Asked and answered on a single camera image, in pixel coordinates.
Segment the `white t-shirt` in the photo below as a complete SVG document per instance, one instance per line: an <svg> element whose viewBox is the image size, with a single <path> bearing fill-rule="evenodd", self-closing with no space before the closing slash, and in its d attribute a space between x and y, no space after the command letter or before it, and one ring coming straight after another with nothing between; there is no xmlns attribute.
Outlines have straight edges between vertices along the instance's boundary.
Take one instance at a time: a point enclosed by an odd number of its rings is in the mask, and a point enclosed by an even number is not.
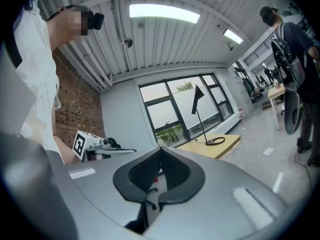
<svg viewBox="0 0 320 240"><path fill-rule="evenodd" d="M44 149L60 154L52 130L52 109L58 97L56 85L59 81L47 24L42 20L38 8L22 10L14 38L22 58L16 73L37 97L20 133L43 145Z"/></svg>

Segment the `tree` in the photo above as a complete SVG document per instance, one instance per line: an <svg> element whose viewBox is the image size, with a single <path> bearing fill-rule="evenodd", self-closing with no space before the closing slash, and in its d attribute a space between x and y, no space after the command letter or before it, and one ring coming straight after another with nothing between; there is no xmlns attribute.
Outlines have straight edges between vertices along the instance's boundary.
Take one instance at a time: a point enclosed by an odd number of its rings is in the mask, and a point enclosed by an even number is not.
<svg viewBox="0 0 320 240"><path fill-rule="evenodd" d="M185 91L185 90L189 90L189 89L193 89L193 88L194 87L192 86L191 81L189 81L189 82L185 82L184 84L178 85L176 87L176 90L178 92L181 92L181 91Z"/></svg>

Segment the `brick wall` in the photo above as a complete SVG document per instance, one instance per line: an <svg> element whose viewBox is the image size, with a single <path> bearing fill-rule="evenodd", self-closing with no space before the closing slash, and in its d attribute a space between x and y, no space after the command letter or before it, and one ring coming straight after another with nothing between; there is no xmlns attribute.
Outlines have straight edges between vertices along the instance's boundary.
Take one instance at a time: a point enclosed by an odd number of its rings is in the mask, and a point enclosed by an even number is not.
<svg viewBox="0 0 320 240"><path fill-rule="evenodd" d="M99 93L90 86L56 49L52 54L60 88L61 108L55 112L56 134L69 147L77 130L105 138Z"/></svg>

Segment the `black railing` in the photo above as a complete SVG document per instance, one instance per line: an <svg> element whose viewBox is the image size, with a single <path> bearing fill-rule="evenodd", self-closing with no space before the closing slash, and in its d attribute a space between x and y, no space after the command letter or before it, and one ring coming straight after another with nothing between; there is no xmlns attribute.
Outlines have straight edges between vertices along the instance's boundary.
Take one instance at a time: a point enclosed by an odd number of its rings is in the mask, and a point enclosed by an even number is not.
<svg viewBox="0 0 320 240"><path fill-rule="evenodd" d="M256 61L262 54L264 54L267 50L271 49L271 39L272 35L269 35L263 42L260 44L252 53L249 54L243 61L247 66Z"/></svg>

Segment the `window frame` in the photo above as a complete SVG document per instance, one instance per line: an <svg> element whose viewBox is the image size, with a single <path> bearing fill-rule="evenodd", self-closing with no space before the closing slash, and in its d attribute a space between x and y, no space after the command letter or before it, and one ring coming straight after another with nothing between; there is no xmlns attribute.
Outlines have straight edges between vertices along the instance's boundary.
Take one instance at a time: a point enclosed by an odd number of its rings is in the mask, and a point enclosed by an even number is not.
<svg viewBox="0 0 320 240"><path fill-rule="evenodd" d="M215 82L215 84L211 84L211 85L207 85L205 79L203 78L203 76L211 76L213 81ZM220 121L215 123L214 125L212 125L211 127L207 128L204 132L208 132L210 130L212 130L214 127L216 127L217 125L221 124L223 121L225 121L226 119L228 119L230 116L232 116L234 114L234 110L232 109L232 106L230 104L230 101L224 91L224 89L222 88L221 84L219 83L217 77L213 74L213 73L203 73L203 74L193 74L193 75L188 75L188 76L181 76L181 77L175 77L175 78L170 78L170 79L163 79L163 80L160 80L160 81L155 81L155 82L151 82L151 83L146 83L146 84L141 84L139 85L139 90L140 90L140 94L141 94L141 97L142 97L142 101L143 101L143 105L144 105L144 109L146 111L146 114L147 114L147 117L148 117L148 120L149 120L149 123L150 123L150 126L151 126L151 129L152 129L152 132L153 132L153 135L154 135L154 138L155 140L157 141L157 136L156 136L156 133L158 132L161 132L163 130L166 130L168 128L171 128L171 127L174 127L176 125L181 125L182 126L182 130L183 130L183 134L186 138L186 141L182 142L182 143L179 143L177 145L173 145L172 147L173 148L176 148L176 147L179 147L185 143L188 143L196 138L198 138L199 136L203 135L203 132L201 131L199 134L191 137L189 132L188 132L188 129L186 127L186 124L185 124L185 121L180 113L180 110L179 110L179 107L175 101L175 98L170 90L170 87L168 85L168 82L171 82L171 81L175 81L175 80L180 80L180 79L188 79L188 78L195 78L195 77L199 77L201 82L203 83L203 85L206 87L206 89L208 90L208 93L211 97L211 100L213 101L217 111L218 111L218 116L219 116L219 119ZM164 97L160 97L160 98L156 98L156 99L153 99L153 100L149 100L147 102L145 102L143 100L143 96L142 96L142 92L141 92L141 88L143 87L148 87L148 86L152 86L152 85L156 85L156 84L160 84L160 83L164 83L165 84L165 87L169 93L169 95L167 96L164 96ZM212 88L215 88L215 87L219 87L221 92L223 93L224 97L225 97L225 100L220 102L220 103L217 103L213 93L211 92L211 89ZM176 113L176 116L178 118L177 121L175 122L171 122L169 124L166 124L162 127L159 127L157 129L154 128L154 124L152 122L152 119L151 119L151 116L149 114L149 110L148 110L148 107L149 106L152 106L152 105L156 105L156 104L159 104L159 103L162 103L162 102L166 102L166 101L171 101L172 103L172 106L173 106L173 109ZM223 105L223 104L226 104L227 108L229 109L230 111L230 115L227 116L226 118L223 117L222 115L222 112L220 110L220 106Z"/></svg>

